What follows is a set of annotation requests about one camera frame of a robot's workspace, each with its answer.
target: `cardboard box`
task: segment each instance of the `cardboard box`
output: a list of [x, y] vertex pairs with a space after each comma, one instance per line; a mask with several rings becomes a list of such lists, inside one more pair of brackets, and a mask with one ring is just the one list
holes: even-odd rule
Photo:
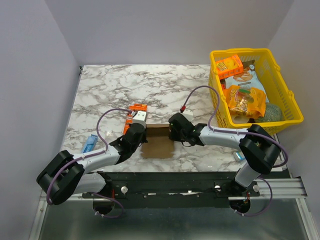
[[169, 159], [174, 156], [174, 141], [169, 139], [169, 124], [147, 124], [147, 143], [142, 144], [145, 159]]

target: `yellow basket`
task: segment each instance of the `yellow basket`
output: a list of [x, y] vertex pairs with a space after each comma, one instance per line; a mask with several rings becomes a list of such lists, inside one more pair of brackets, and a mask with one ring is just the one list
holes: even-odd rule
[[[255, 123], [263, 127], [270, 135], [276, 134], [283, 129], [300, 124], [304, 120], [294, 93], [288, 90], [287, 85], [280, 73], [280, 67], [277, 65], [274, 56], [267, 48], [232, 48], [228, 50], [212, 51], [210, 53], [211, 70], [209, 78], [209, 86], [215, 88], [220, 95], [220, 106], [216, 113], [216, 119], [219, 127], [241, 129], [249, 128], [252, 123], [235, 124], [232, 122], [226, 97], [218, 77], [216, 61], [231, 57], [237, 54], [242, 62], [255, 60], [255, 72], [258, 79], [262, 83], [266, 95], [272, 104], [278, 105], [284, 115], [285, 121]], [[217, 96], [213, 91], [210, 91], [213, 106], [217, 106]]]

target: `green mesh ball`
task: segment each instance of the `green mesh ball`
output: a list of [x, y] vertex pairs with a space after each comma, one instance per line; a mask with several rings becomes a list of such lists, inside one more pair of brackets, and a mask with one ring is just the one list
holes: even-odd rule
[[275, 104], [267, 102], [265, 104], [264, 117], [259, 117], [254, 121], [256, 123], [269, 123], [269, 122], [279, 122], [284, 120], [284, 115], [281, 108]]

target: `yellow snack bag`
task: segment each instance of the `yellow snack bag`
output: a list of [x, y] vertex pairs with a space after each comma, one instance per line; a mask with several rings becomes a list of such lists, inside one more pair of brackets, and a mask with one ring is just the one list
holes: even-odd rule
[[263, 117], [266, 111], [266, 94], [264, 91], [251, 87], [243, 89], [231, 85], [223, 91], [230, 114], [257, 119]]

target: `marble tabletop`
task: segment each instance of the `marble tabletop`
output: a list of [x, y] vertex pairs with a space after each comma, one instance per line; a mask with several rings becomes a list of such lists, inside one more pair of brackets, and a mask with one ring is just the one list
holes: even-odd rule
[[[88, 136], [96, 134], [99, 117], [112, 108], [147, 104], [147, 124], [164, 124], [177, 113], [192, 89], [207, 85], [210, 65], [85, 65], [83, 67], [62, 149], [80, 153]], [[214, 108], [209, 89], [200, 88], [190, 98], [193, 124], [207, 123]], [[120, 137], [126, 114], [113, 111], [100, 123], [107, 142]], [[216, 119], [213, 126], [218, 126]], [[98, 141], [95, 149], [102, 148]], [[174, 143], [168, 159], [141, 157], [141, 149], [123, 163], [101, 168], [107, 172], [202, 172], [237, 171], [234, 150], [221, 146], [184, 147]]]

